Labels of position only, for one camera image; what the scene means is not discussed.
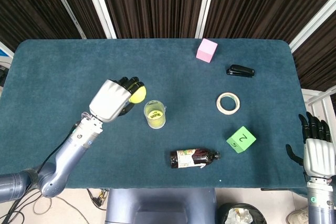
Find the bottle label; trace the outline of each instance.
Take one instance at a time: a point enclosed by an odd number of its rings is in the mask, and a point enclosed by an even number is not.
[[[206,166],[206,164],[194,163],[193,154],[195,153],[195,151],[196,149],[177,151],[178,168],[186,168],[193,166],[200,166],[201,168],[203,168],[204,166]]]
[[[160,110],[153,110],[148,114],[148,118],[152,120],[159,119],[162,117],[163,113]]]

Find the number 2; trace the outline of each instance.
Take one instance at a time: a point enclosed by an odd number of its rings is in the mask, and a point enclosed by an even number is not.
[[[239,139],[239,141],[242,142],[242,141],[243,141],[242,139],[247,139],[247,137],[246,137],[244,134],[243,134],[243,136],[244,136],[244,137],[241,137],[241,138]]]

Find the robotic arm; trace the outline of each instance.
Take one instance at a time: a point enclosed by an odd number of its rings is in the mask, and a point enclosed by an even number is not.
[[[144,100],[146,89],[137,77],[107,80],[56,154],[55,164],[46,163],[19,173],[0,175],[0,203],[20,199],[28,188],[38,188],[44,197],[60,194],[70,173],[103,131],[102,124],[125,115]]]
[[[331,177],[336,174],[335,149],[329,126],[307,112],[308,122],[299,115],[302,124],[303,159],[286,145],[288,156],[303,166],[308,189],[308,217],[312,224],[334,224],[334,202]]]

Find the pink cube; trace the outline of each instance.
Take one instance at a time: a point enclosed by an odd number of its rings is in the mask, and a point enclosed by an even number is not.
[[[208,39],[203,39],[200,47],[197,50],[196,58],[210,63],[212,56],[216,51],[216,48],[217,43],[214,43]]]

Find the brown curtain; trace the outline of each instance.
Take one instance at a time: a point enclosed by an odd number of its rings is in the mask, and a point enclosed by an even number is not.
[[[88,39],[106,39],[92,0],[67,0]]]
[[[212,0],[208,38],[263,38],[291,42],[327,0]]]
[[[118,38],[194,38],[202,0],[106,0]]]
[[[336,12],[293,55],[303,88],[325,91],[336,85]],[[332,100],[336,108],[336,95]]]
[[[0,0],[0,41],[15,51],[26,39],[81,38],[60,0]]]

